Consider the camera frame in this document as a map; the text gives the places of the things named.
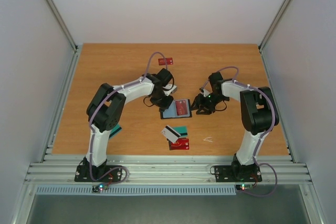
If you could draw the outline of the black leather card holder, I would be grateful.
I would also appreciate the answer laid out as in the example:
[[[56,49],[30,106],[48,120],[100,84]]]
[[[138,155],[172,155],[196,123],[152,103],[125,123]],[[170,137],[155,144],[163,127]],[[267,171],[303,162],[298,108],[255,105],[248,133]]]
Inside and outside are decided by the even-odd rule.
[[[168,109],[160,112],[160,118],[165,119],[180,119],[191,118],[191,104],[189,99],[174,100]]]

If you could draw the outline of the dark red card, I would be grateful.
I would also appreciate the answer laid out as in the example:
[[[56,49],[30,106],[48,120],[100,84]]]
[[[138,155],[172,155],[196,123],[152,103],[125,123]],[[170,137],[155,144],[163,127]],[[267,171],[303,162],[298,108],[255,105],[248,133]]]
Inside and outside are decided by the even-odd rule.
[[[187,99],[176,100],[175,106],[177,116],[188,117],[190,115]]]

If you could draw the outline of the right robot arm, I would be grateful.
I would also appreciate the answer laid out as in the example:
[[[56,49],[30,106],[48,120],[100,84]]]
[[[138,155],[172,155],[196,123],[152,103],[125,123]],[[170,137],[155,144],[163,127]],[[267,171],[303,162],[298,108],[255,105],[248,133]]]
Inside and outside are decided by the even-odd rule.
[[[257,155],[269,132],[279,123],[274,98],[269,87],[256,88],[235,79],[224,79],[220,72],[208,77],[211,92],[200,89],[191,109],[198,115],[210,115],[221,102],[234,99],[240,103],[241,120],[245,129],[239,150],[230,165],[210,168],[217,182],[261,182]]]

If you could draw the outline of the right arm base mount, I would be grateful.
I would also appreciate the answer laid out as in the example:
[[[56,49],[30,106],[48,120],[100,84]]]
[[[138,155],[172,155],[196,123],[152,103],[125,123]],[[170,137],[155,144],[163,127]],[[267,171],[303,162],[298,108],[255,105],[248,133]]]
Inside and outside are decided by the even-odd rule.
[[[216,182],[262,182],[260,168],[256,164],[242,165],[236,156],[233,156],[233,161],[230,165],[215,165],[212,173],[215,176]]]

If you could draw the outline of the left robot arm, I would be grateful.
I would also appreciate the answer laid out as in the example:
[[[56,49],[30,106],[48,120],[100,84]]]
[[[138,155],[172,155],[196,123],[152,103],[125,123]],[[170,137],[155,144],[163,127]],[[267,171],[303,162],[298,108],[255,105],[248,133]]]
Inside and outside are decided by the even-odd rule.
[[[172,94],[177,90],[174,77],[167,69],[157,74],[146,73],[139,79],[111,86],[102,84],[87,108],[90,142],[83,164],[88,167],[87,175],[100,181],[107,172],[107,146],[112,129],[119,123],[124,106],[138,98],[149,98],[152,105],[163,112],[173,102]]]

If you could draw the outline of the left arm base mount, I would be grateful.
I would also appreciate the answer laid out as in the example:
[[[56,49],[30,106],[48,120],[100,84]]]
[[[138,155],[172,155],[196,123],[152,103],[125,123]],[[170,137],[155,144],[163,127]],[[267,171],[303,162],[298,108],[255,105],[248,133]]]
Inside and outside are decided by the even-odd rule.
[[[121,166],[107,165],[107,161],[98,167],[92,165],[90,172],[90,163],[84,157],[76,168],[74,181],[83,183],[118,183],[121,181],[122,175],[124,175],[124,172]]]

